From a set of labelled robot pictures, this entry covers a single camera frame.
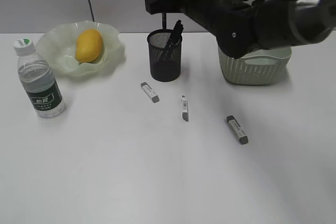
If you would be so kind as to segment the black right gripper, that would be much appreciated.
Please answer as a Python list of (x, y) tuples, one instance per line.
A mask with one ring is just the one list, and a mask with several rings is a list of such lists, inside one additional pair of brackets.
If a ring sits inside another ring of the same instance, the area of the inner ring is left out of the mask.
[(259, 48), (253, 9), (239, 0), (145, 0), (146, 11), (181, 13), (214, 35), (226, 55), (238, 59)]

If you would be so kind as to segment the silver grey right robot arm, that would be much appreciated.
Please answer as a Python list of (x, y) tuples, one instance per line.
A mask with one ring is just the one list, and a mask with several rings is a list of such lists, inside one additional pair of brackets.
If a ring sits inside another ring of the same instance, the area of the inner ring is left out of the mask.
[(182, 13), (227, 56), (317, 44), (335, 27), (335, 0), (145, 0), (150, 14)]

